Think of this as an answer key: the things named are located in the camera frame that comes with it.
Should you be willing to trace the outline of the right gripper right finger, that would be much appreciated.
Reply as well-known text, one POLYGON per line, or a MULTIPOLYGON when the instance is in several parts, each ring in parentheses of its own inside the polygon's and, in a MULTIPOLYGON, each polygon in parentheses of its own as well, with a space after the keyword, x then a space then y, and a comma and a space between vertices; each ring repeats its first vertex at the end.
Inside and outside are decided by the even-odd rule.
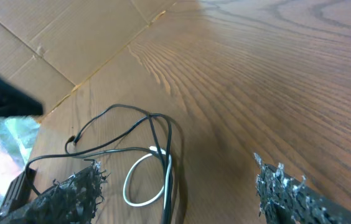
POLYGON ((254 158, 260 168, 256 176, 259 214, 267 223, 351 223, 351 211, 309 188, 305 177, 298 181, 285 173, 284 164, 267 164, 257 153, 254 158))

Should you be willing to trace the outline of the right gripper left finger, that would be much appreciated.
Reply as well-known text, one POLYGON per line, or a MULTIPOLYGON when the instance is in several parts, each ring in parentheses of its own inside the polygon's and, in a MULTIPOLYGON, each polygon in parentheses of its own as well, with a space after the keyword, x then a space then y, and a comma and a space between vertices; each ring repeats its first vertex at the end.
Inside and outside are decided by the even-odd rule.
POLYGON ((0 215, 0 223, 91 223, 104 201, 102 184, 107 176, 101 164, 91 165, 41 193, 33 201, 0 215))

